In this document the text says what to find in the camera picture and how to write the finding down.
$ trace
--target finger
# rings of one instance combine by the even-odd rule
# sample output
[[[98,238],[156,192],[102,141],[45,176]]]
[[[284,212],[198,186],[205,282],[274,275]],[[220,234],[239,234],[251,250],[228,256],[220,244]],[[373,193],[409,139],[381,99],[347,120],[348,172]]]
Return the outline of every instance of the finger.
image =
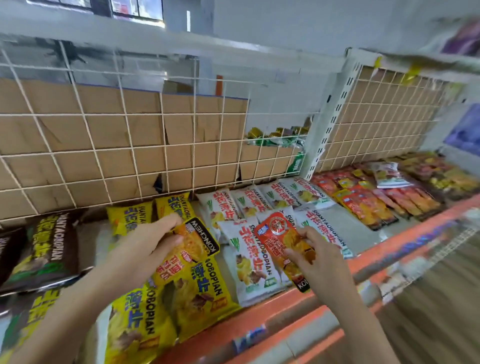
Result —
[[[317,250],[320,251],[322,247],[325,246],[325,244],[329,244],[329,242],[325,240],[325,238],[311,226],[298,228],[297,232],[302,238],[307,238],[312,242],[312,246],[315,249],[315,251]]]
[[[167,232],[172,230],[174,227],[180,225],[182,222],[183,220],[181,219],[181,217],[174,212],[150,224],[150,227],[152,228],[155,237],[158,237],[158,240],[160,240]]]
[[[303,273],[305,273],[305,271],[309,268],[310,263],[307,262],[299,252],[296,252],[292,249],[285,249],[285,253],[292,262],[299,266]]]
[[[148,265],[155,270],[162,262],[170,251],[183,242],[182,235],[170,235],[158,243],[156,249],[148,257]]]

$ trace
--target left hand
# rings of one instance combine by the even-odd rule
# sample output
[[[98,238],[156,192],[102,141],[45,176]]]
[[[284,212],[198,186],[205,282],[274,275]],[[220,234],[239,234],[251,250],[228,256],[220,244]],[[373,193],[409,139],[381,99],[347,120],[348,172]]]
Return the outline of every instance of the left hand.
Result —
[[[178,214],[170,214],[152,224],[141,224],[122,237],[118,246],[101,265],[88,275],[108,303],[141,287],[162,264],[167,254],[183,241],[181,235],[163,236],[182,223]]]

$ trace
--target hand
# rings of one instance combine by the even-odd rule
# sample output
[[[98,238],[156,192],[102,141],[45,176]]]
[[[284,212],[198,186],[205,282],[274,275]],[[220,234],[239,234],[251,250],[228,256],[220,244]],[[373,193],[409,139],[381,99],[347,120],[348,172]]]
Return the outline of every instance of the hand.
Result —
[[[105,262],[95,267],[85,278],[90,276],[90,284],[97,288],[108,303],[141,287],[170,250],[183,241],[181,235],[170,235],[162,239],[169,230],[181,223],[181,217],[173,213],[152,224],[138,225],[134,231],[122,237]]]
[[[311,290],[319,300],[335,315],[348,309],[352,303],[357,303],[358,300],[361,302],[348,264],[343,260],[340,249],[335,244],[327,242],[310,226],[299,228],[297,232],[310,240],[310,245],[317,254],[316,259],[310,264],[296,251],[286,249],[285,252],[302,270]]]

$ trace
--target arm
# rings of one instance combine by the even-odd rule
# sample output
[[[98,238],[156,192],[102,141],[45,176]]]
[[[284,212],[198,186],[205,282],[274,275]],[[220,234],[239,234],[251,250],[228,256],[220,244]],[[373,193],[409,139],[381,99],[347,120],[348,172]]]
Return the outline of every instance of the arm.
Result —
[[[72,363],[90,327],[113,300],[140,287],[180,244],[179,235],[160,239],[181,224],[177,214],[139,225],[119,241],[106,261],[64,289],[11,364]]]
[[[302,270],[313,293],[337,317],[353,361],[399,364],[380,323],[361,300],[338,247],[328,243],[314,228],[306,227],[298,232],[310,240],[317,258],[309,264],[301,254],[290,249],[286,252]]]

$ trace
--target purple poster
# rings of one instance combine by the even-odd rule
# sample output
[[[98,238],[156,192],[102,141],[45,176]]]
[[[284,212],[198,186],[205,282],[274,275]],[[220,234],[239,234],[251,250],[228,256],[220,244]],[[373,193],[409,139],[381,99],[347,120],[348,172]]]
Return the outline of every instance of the purple poster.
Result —
[[[468,109],[444,142],[480,157],[480,104]]]

